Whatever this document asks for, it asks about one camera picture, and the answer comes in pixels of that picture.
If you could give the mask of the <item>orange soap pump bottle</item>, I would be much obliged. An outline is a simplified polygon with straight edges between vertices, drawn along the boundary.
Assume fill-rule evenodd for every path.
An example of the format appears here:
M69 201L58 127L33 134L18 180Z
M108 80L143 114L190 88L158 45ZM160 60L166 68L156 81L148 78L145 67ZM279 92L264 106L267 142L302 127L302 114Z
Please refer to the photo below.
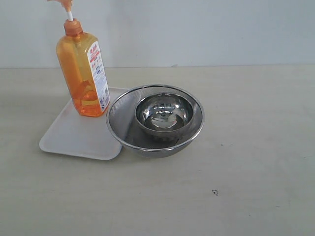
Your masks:
M73 105L81 116L102 116L110 94L98 38L84 32L71 13L72 1L60 0L67 13L65 36L56 45L56 54Z

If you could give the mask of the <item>large steel mesh colander bowl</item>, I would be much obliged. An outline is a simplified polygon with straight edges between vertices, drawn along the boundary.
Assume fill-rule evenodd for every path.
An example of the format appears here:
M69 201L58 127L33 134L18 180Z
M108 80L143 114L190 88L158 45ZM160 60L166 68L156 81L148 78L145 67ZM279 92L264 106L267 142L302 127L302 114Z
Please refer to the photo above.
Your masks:
M138 126L135 107L145 97L155 93L174 93L186 98L193 106L192 124L182 136L157 138L146 134ZM198 99L191 93L170 85L145 85L132 88L118 96L110 106L106 123L112 136L123 147L147 158L163 158L186 148L200 133L205 122L205 112Z

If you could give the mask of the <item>small stainless steel bowl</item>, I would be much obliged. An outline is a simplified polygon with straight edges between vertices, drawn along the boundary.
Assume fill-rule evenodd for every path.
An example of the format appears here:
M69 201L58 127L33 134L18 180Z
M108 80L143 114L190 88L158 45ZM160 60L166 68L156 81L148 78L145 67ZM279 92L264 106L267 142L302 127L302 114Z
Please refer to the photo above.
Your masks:
M143 98L135 107L138 126L157 138L176 138L190 128L194 110L183 96L162 92Z

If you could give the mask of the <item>white rectangular plastic tray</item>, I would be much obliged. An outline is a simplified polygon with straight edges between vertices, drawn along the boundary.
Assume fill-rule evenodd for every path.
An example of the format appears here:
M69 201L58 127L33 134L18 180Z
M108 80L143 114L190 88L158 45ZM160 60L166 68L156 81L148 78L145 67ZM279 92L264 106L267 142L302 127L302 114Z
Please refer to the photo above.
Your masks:
M111 160L122 145L110 133L106 114L92 118L77 113L71 100L39 141L42 151L97 160Z

